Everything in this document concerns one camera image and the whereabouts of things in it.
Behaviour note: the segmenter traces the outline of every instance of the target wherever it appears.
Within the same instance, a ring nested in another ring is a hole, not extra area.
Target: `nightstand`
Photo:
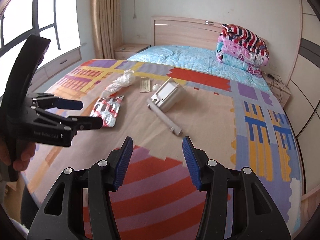
[[[124,44],[114,50],[115,59],[126,60],[129,57],[149,48],[147,44]]]
[[[287,87],[283,88],[282,84],[279,84],[279,86],[280,86],[280,88],[279,88],[277,86],[277,84],[275,82],[274,82],[275,84],[273,84],[272,79],[267,77],[266,75],[267,75],[266,73],[263,73],[264,80],[267,82],[268,87],[270,87],[273,95],[280,102],[280,105],[282,106],[282,108],[284,108],[285,104],[287,103],[287,101],[289,100],[289,98],[291,96],[289,88],[287,88]]]

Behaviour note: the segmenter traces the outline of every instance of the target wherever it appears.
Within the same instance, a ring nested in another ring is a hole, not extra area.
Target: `striped pillow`
[[[269,57],[266,43],[253,32],[233,24],[222,24],[222,27],[224,29],[220,35],[223,35],[249,51]]]

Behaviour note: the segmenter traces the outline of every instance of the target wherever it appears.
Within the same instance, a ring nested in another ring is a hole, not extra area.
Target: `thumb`
[[[9,151],[2,136],[0,136],[0,160],[7,166],[11,164]]]

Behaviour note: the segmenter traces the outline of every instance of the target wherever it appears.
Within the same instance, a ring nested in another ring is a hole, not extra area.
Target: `beige fabric area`
[[[113,73],[93,88],[81,100],[84,111],[92,108],[92,103],[104,87],[115,80],[119,74]],[[153,80],[151,85],[163,84]],[[108,157],[110,151],[120,147],[126,136],[135,145],[150,150],[150,154],[165,159],[170,157],[184,162],[182,138],[190,136],[195,147],[205,150],[209,158],[215,159],[227,168],[234,169],[230,157],[236,153],[231,146],[236,139],[234,130],[233,99],[213,92],[185,87],[187,96],[176,103],[166,114],[182,128],[183,135],[173,135],[169,128],[147,107],[146,100],[153,94],[140,93],[140,78],[133,85],[123,88],[124,95],[116,125],[100,130],[79,131],[72,140],[70,148],[63,148],[55,158],[48,172],[35,190],[42,201],[64,168],[75,170],[89,168],[101,159]]]
[[[91,0],[96,58],[114,58],[113,49],[122,43],[120,0]]]

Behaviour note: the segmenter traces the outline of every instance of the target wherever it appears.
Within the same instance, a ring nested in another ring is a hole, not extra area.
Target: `window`
[[[11,0],[0,22],[0,95],[30,34],[51,40],[39,67],[80,46],[76,0]]]

